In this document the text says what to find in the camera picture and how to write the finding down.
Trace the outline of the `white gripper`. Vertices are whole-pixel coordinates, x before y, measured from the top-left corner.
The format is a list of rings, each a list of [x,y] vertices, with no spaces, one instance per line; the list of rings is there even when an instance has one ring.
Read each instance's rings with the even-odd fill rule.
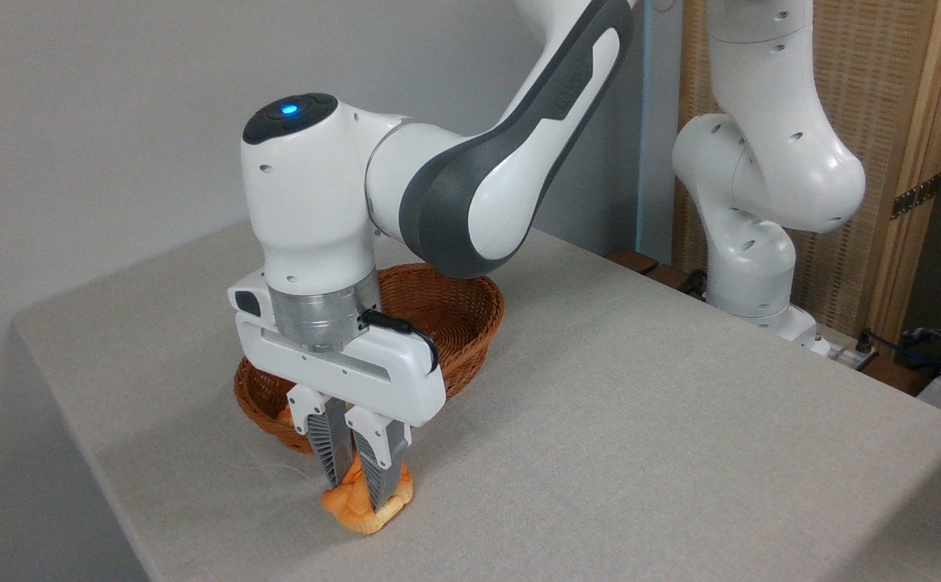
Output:
[[[245,357],[297,384],[287,393],[293,426],[310,442],[331,486],[341,484],[355,460],[351,428],[373,508],[381,509],[398,486],[411,445],[408,425],[423,426],[445,404],[441,368],[433,367],[428,344],[415,334],[370,327],[340,352],[301,350],[278,334],[259,272],[231,286],[228,301],[237,310]],[[346,412],[338,398],[359,407]]]

